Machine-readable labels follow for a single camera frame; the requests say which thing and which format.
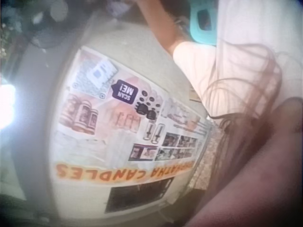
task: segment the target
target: qr code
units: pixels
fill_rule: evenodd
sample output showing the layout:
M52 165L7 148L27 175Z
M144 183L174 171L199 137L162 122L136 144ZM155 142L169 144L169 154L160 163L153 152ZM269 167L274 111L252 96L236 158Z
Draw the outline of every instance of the qr code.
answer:
M113 82L113 79L109 79L106 83L103 84L101 88L96 87L87 78L87 73L89 73L95 66L96 64L91 61L84 61L77 72L72 87L90 96L105 99Z

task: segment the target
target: teal object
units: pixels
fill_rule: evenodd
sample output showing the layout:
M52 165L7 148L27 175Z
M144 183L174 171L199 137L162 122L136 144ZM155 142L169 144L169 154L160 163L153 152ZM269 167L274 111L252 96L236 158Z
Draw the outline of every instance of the teal object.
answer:
M190 34L202 44L217 44L217 16L215 0L188 0L190 4Z

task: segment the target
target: product image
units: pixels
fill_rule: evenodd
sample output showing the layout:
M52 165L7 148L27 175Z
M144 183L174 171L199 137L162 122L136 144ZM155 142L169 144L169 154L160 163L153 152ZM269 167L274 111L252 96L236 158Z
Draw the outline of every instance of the product image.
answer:
M144 140L151 140L152 134L155 131L155 128L156 128L156 124L152 123L152 122L149 122L148 125L147 125L147 127L146 127L146 130L144 132L143 139Z
M161 136L163 134L164 129L165 129L165 125L164 124L158 124L158 126L157 126L157 128L155 130L155 133L152 136L151 142L153 144L158 144L159 143L160 138L161 138Z

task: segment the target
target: blue sticker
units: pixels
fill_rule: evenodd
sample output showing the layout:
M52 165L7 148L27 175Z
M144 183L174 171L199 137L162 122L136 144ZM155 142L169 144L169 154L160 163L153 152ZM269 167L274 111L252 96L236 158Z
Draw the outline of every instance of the blue sticker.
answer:
M136 95L138 93L138 88L123 81L123 80L118 80L116 84L112 85L113 89L113 97L128 103L128 104L133 104L134 100L136 98Z

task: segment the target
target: black rectangle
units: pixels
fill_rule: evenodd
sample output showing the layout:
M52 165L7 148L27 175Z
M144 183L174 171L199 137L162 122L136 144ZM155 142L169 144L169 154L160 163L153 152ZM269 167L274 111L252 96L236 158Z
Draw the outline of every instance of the black rectangle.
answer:
M157 201L164 196L173 179L112 188L105 212L128 210Z

